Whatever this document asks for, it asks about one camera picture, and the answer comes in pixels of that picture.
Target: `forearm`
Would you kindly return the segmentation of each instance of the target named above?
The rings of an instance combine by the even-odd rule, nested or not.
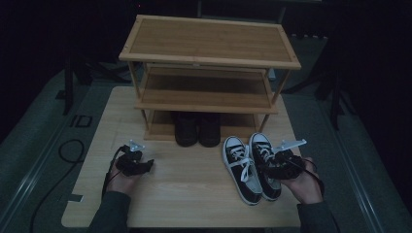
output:
[[[129,205],[130,197],[126,194],[114,191],[106,192],[87,232],[126,233]]]
[[[338,232],[334,217],[329,210],[327,202],[302,205],[297,209],[300,218],[300,232],[302,233],[334,233]]]

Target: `shoe rack top shelf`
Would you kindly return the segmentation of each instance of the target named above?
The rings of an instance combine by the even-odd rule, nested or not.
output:
[[[210,70],[148,64],[141,110],[277,114],[264,69]]]
[[[136,17],[120,60],[300,69],[280,24],[183,17]]]

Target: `white shoelace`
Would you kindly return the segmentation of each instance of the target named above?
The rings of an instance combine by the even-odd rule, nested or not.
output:
[[[271,153],[273,148],[269,147],[269,145],[257,145],[257,150],[259,151],[260,155],[263,156],[263,160],[265,163],[272,158],[275,157],[275,154]]]
[[[249,157],[249,146],[234,148],[230,151],[230,154],[238,161],[230,163],[229,166],[240,165],[243,167],[240,181],[245,183],[249,180],[249,167],[254,164],[254,161]]]

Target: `hand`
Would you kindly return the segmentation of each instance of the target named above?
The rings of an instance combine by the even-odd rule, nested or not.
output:
[[[306,170],[313,173],[316,177],[319,177],[318,174],[314,172],[311,162],[305,161],[305,167]],[[302,172],[295,179],[280,180],[280,183],[286,185],[294,197],[302,204],[315,204],[324,201],[318,182],[306,172]]]
[[[125,176],[117,167],[116,160],[112,167],[111,181],[108,183],[106,191],[122,192],[131,197],[137,181],[142,175]]]

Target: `black shoe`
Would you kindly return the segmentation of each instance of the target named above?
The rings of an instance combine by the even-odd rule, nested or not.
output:
[[[235,181],[242,200],[248,205],[256,205],[262,189],[254,161],[249,156],[249,147],[237,137],[228,137],[223,143],[223,163]]]
[[[172,112],[175,121],[176,143],[182,147],[190,147],[197,143],[196,113]]]
[[[202,113],[199,127],[199,143],[206,148],[217,146],[221,142],[221,115]]]
[[[275,154],[272,151],[272,145],[269,140],[261,133],[255,133],[249,140],[249,147],[251,150],[251,157],[255,161],[255,166],[257,167],[257,176],[262,187],[263,198],[268,201],[276,201],[281,195],[282,187],[281,184],[275,180],[267,177],[265,173],[259,169],[261,166],[274,166]]]

